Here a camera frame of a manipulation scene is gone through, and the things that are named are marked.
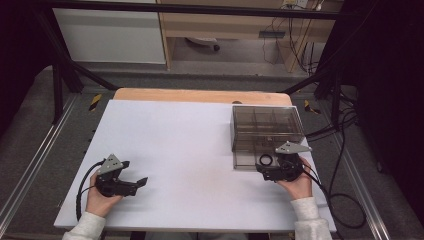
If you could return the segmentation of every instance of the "sleeve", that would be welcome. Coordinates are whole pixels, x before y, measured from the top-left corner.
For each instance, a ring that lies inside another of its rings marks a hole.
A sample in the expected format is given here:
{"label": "sleeve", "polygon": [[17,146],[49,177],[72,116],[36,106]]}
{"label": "sleeve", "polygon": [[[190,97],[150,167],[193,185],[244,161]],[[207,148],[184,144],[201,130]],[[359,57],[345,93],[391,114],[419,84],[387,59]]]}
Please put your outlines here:
{"label": "sleeve", "polygon": [[295,223],[296,240],[332,239],[328,222],[319,216],[314,197],[293,200],[291,204],[298,219]]}
{"label": "sleeve", "polygon": [[63,235],[62,240],[96,240],[100,237],[105,226],[106,219],[84,212],[79,223]]}

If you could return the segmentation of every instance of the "white tabletop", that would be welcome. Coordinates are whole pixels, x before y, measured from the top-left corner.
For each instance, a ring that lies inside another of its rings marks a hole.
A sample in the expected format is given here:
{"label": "white tabletop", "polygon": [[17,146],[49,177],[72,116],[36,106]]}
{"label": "white tabletop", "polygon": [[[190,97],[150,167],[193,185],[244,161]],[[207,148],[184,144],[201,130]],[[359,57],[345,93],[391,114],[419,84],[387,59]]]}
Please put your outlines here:
{"label": "white tabletop", "polygon": [[[113,153],[130,161],[121,180],[149,180],[136,196],[113,208],[108,229],[292,231],[296,216],[288,193],[258,172],[233,169],[231,108],[220,103],[109,101],[54,225],[77,224],[75,197],[82,177]],[[310,153],[300,155],[315,169]],[[313,193],[321,216],[335,231],[324,195],[315,185]]]}

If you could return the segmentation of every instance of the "hand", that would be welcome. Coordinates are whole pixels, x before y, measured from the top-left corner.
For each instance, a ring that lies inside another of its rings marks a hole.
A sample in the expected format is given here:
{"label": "hand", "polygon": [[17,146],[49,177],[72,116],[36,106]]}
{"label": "hand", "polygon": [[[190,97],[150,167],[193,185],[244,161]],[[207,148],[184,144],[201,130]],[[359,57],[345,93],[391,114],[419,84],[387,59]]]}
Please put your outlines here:
{"label": "hand", "polygon": [[[90,178],[90,186],[96,184],[97,172],[94,173]],[[103,196],[96,187],[88,190],[86,212],[92,213],[99,217],[106,217],[112,207],[119,202],[123,196],[105,197]]]}
{"label": "hand", "polygon": [[[302,160],[303,165],[306,166],[305,171],[310,173],[311,165],[308,163],[308,161],[302,157],[300,157],[300,160]],[[289,192],[293,200],[312,197],[312,179],[305,173],[302,173],[296,180],[292,182],[278,181],[277,183],[283,186],[287,192]]]}

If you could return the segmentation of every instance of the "transparent acrylic container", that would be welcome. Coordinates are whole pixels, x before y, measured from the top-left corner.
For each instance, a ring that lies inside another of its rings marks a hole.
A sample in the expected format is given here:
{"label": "transparent acrylic container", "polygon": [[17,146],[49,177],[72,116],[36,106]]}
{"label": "transparent acrylic container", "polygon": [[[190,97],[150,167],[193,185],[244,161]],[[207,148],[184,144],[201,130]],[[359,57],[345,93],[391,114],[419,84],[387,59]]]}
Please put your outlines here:
{"label": "transparent acrylic container", "polygon": [[263,154],[275,156],[275,148],[305,138],[295,106],[233,106],[231,118],[234,168],[255,169]]}

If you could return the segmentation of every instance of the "black controller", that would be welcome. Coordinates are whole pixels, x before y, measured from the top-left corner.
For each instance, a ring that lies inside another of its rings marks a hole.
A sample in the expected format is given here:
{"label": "black controller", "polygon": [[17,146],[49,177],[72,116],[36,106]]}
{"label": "black controller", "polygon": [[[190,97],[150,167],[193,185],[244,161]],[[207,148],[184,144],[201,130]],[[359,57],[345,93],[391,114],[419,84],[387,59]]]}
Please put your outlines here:
{"label": "black controller", "polygon": [[256,163],[256,170],[264,176],[265,181],[296,180],[303,173],[303,163],[297,153],[277,153],[279,166],[266,166]]}
{"label": "black controller", "polygon": [[137,189],[146,185],[147,178],[140,179],[135,183],[119,180],[119,174],[129,165],[129,161],[120,162],[114,155],[109,156],[107,160],[105,159],[105,163],[100,168],[96,178],[96,187],[103,196],[135,196]]}

